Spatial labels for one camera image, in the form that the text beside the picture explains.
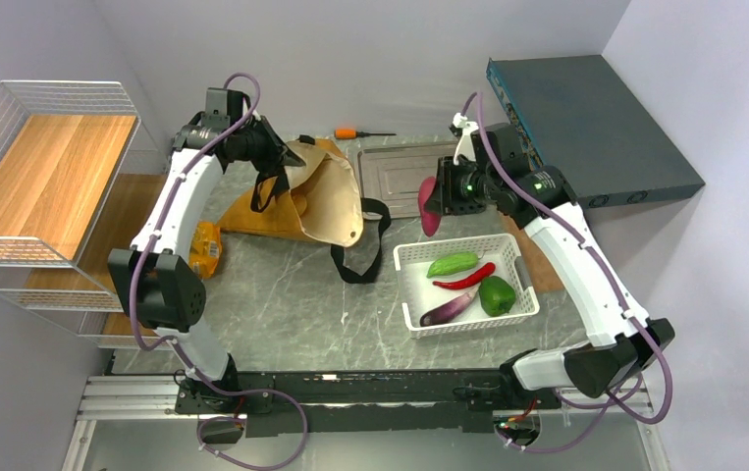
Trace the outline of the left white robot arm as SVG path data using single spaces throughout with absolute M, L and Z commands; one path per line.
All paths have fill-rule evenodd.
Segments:
M 206 289 L 189 265 L 200 213 L 234 162 L 249 162 L 257 179 L 282 177 L 304 167 L 257 113 L 258 98 L 211 87 L 203 110 L 176 134 L 167 180 L 139 233 L 115 248 L 108 269 L 129 317 L 137 346 L 173 349 L 201 399 L 217 412 L 240 398 L 237 368 L 203 318 Z

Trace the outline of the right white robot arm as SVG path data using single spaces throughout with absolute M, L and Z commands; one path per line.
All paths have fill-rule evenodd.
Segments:
M 503 402 L 521 407 L 536 391 L 553 388 L 598 397 L 654 362 L 669 379 L 662 351 L 674 338 L 672 325 L 650 318 L 630 296 L 562 172 L 553 166 L 531 169 L 516 149 L 511 125 L 482 130 L 456 115 L 450 130 L 457 139 L 453 156 L 439 159 L 436 176 L 418 193 L 424 233 L 433 235 L 444 216 L 495 206 L 547 257 L 585 328 L 580 345 L 515 356 L 511 372 L 498 383 Z

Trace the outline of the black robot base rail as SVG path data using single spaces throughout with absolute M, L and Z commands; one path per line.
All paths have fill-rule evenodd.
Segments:
M 193 386 L 181 372 L 88 379 L 81 421 L 185 421 L 210 445 L 315 433 L 455 429 L 490 433 L 508 418 L 536 436 L 549 389 L 529 392 L 498 369 L 240 372 L 242 397 Z

